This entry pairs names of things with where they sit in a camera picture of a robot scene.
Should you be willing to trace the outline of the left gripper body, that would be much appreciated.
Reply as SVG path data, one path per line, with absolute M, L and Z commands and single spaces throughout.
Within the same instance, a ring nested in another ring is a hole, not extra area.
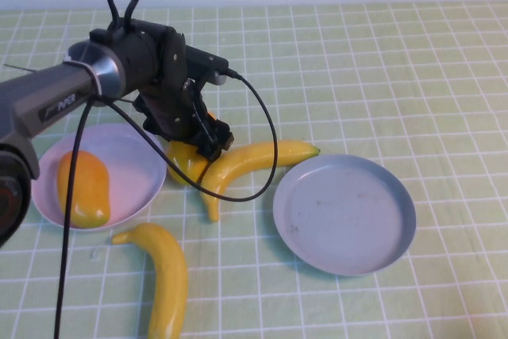
M 199 152 L 229 150 L 234 141 L 229 125 L 209 114 L 201 90 L 210 80 L 186 79 L 179 86 L 149 77 L 133 77 L 137 111 L 146 117 L 143 127 L 166 141 L 190 144 Z

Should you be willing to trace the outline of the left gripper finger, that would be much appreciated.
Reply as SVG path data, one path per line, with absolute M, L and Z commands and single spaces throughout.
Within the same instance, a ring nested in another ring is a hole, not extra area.
M 197 149 L 197 154 L 203 156 L 208 161 L 215 161 L 221 155 L 220 147 L 210 147 L 210 146 L 199 146 Z

